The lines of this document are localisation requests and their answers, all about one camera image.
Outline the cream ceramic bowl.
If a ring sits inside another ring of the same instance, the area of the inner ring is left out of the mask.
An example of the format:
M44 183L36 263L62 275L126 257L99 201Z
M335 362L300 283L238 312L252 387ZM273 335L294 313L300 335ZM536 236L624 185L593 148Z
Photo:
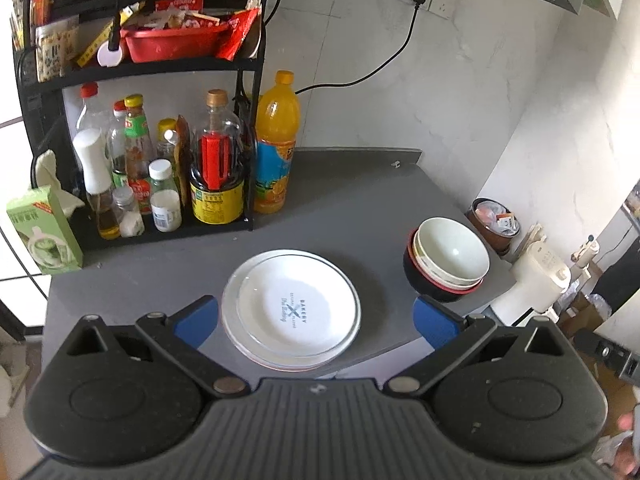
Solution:
M475 284L489 271L485 245L460 222L428 218L416 229L413 241L421 261L456 285Z

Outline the black kitchen shelf rack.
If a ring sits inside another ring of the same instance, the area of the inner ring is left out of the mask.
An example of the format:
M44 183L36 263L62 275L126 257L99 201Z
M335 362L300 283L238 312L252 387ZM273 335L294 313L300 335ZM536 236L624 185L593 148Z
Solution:
M152 3L156 0L52 0L51 16L55 20L78 16L81 22L106 18L111 20L117 8L131 3ZM208 6L223 11L239 10L246 0L205 0ZM22 10L28 12L30 0L23 0ZM258 93L265 64L266 43L260 40L257 53L252 58L238 56L232 61L215 58L213 55L199 58L177 58L176 60L145 63L125 62L115 67L90 66L71 70L68 74L46 82L38 81L35 75L35 47L32 44L30 17L24 15L23 37L25 47L14 54L14 68L18 97L20 98L23 122L26 128L32 154L40 155L50 148L58 156L61 165L61 182L64 190L83 193L85 191L75 152L70 142L64 110L62 91L85 82L99 82L113 79L173 73L223 72L236 76L234 108L247 114L245 132L250 148L243 159L244 210L239 219L223 226L209 226L186 217L175 238L202 236L215 233L249 231L254 226L253 185L255 182L255 120Z

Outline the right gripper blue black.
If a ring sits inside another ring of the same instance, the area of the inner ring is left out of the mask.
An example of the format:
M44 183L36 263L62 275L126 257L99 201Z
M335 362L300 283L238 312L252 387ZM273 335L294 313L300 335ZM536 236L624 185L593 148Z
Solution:
M581 328L573 336L575 348L602 363L623 382L639 385L639 355L611 339Z

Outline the white rice cooker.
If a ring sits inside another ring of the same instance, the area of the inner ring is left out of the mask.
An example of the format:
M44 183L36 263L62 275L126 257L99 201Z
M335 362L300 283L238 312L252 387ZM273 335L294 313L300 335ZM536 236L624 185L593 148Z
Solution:
M515 284L490 305L503 325L544 314L570 286L570 269L546 242L533 242L510 269Z

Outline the brown trash bin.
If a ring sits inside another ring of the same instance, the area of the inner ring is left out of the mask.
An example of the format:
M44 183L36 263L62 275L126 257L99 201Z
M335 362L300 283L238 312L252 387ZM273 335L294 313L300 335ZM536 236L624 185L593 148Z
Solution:
M505 256L512 240L521 231L521 223L510 209L490 198L477 197L466 216L498 256Z

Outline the red rimmed bowl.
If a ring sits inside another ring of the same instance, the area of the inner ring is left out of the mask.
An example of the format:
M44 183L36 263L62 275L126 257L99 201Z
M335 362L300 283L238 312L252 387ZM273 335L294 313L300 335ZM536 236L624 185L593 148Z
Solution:
M422 278L424 278L424 280L429 281L434 287L438 288L442 292L446 292L446 294L449 294L449 295L464 296L464 295L472 294L472 292L475 292L477 289L480 288L480 286L483 285L484 280L482 278L480 278L478 281L476 281L475 283L469 286L454 285L449 282L446 282L445 280L443 280L442 278L434 274L432 271L428 270L425 264L420 263L419 258L414 253L414 245L416 244L414 242L415 239L416 239L416 230L413 230L409 236L409 241L407 246L409 260L411 261L413 266L416 268L416 270L418 270Z

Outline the green tissue box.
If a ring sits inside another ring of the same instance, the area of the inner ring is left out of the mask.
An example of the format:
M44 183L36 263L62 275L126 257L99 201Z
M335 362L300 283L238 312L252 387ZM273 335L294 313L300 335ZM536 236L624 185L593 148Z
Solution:
M84 254L50 185L10 200L6 213L43 274L82 269Z

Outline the small white jar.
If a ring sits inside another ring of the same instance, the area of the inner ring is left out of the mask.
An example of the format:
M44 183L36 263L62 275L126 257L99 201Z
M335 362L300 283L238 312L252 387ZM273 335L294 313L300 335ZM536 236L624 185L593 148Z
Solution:
M181 200L168 159L159 158L149 164L151 179L150 205L154 226L163 233L174 232L182 223Z

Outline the white cap oil sprayer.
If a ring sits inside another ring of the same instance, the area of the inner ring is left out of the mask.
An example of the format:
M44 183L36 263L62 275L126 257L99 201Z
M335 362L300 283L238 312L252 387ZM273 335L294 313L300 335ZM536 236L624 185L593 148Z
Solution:
M104 240L116 240L120 231L101 131L96 128L80 130L74 137L73 147L81 163L87 200L96 218L99 236Z

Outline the soy sauce bottle yellow label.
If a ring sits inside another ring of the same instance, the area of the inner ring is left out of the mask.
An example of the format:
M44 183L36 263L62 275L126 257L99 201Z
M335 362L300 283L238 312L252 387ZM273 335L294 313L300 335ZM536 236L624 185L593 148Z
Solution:
M223 226L244 210L242 125L226 90L210 89L205 104L191 138L192 210L199 222Z

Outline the green label sauce bottle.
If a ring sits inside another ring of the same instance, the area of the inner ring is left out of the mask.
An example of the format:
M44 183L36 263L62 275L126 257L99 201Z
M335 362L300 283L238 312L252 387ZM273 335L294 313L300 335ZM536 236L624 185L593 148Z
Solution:
M125 167L128 185L134 191L141 213L151 213L151 180L149 164L155 159L148 121L143 109L143 96L132 94L124 99Z

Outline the clear bottle red cap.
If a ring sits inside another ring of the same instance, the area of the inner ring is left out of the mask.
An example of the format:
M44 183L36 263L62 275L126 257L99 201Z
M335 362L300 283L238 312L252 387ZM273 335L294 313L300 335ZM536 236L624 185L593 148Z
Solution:
M98 99L99 86L96 82L86 82L80 88L82 107L76 122L76 131L96 129L107 134L110 116L108 109Z

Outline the orange juice bottle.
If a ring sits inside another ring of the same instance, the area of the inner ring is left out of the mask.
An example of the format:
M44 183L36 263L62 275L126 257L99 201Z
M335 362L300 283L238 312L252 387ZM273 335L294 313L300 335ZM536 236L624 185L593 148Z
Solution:
M278 70L258 102L254 211L260 214L273 214L285 202L300 122L294 79L293 72Z

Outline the red plastic basket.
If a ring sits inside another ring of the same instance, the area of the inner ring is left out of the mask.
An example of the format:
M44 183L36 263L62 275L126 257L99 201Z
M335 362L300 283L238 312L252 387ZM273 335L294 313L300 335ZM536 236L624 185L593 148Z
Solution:
M120 36L126 41L134 63L180 60L180 58L210 58L228 23L210 27L162 30L123 29Z

